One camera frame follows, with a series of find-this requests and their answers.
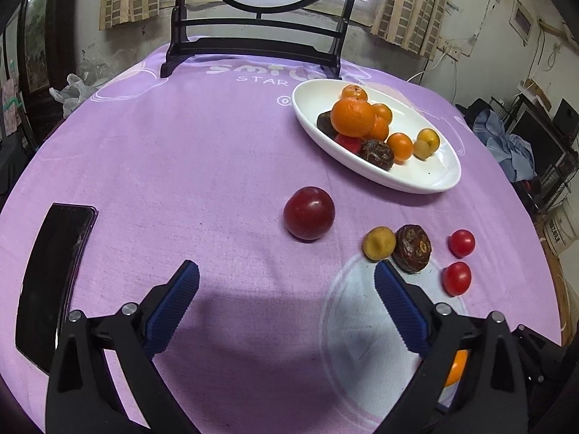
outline silver bolt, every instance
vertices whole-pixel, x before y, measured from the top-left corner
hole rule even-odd
[[[130,316],[132,314],[134,314],[137,311],[137,304],[135,303],[126,303],[125,305],[123,305],[123,308],[121,309],[121,312],[123,312],[123,315],[127,315]]]
[[[80,320],[80,317],[82,316],[82,313],[80,313],[79,310],[73,310],[68,314],[68,320],[74,322],[77,322],[78,320]]]
[[[437,303],[436,307],[434,307],[438,313],[442,316],[447,316],[452,313],[451,306],[448,303]]]
[[[503,323],[503,321],[505,321],[505,316],[501,312],[497,312],[496,310],[490,314],[490,317],[493,319],[495,323]]]

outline orange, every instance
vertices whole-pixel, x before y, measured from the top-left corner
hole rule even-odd
[[[385,141],[388,138],[388,131],[389,129],[386,121],[383,118],[376,116],[374,127],[372,127],[370,133],[364,137],[364,140],[376,139]]]
[[[464,367],[467,364],[467,356],[468,351],[466,349],[456,351],[455,359],[452,361],[451,371],[448,372],[447,381],[444,384],[445,387],[455,384],[460,380],[464,372]]]
[[[364,101],[368,100],[368,94],[358,85],[348,85],[342,90],[343,98],[358,98]]]
[[[397,162],[409,159],[414,150],[412,140],[410,140],[408,135],[402,132],[393,133],[390,137],[388,137],[388,140],[386,140],[386,145],[392,149],[392,152],[394,153],[394,159]]]
[[[329,118],[338,133],[361,138],[373,129],[376,116],[367,101],[343,98],[334,104]]]
[[[373,104],[372,109],[374,109],[374,114],[376,114],[378,117],[383,118],[386,121],[386,125],[390,125],[390,123],[392,122],[392,111],[388,106],[386,106],[385,104],[378,103]]]

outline white bucket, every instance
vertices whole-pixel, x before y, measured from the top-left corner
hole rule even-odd
[[[576,239],[579,239],[579,221],[571,210],[567,198],[563,199],[561,205],[549,214],[543,232],[555,256],[559,256]]]

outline phone screen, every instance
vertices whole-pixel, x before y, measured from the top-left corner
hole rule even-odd
[[[96,217],[91,206],[53,204],[28,259],[16,315],[16,347],[47,374]]]

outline red tomato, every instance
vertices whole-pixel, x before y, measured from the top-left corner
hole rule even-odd
[[[473,276],[466,263],[457,261],[442,271],[442,287],[449,295],[462,295],[470,287]]]
[[[468,230],[457,230],[448,239],[448,248],[457,258],[464,258],[474,250],[474,235]]]
[[[319,187],[302,187],[284,207],[284,224],[299,239],[314,240],[334,223],[336,209],[329,194]]]
[[[335,141],[354,155],[360,153],[360,150],[362,149],[362,140],[356,137],[347,137],[346,135],[339,133],[336,135]]]

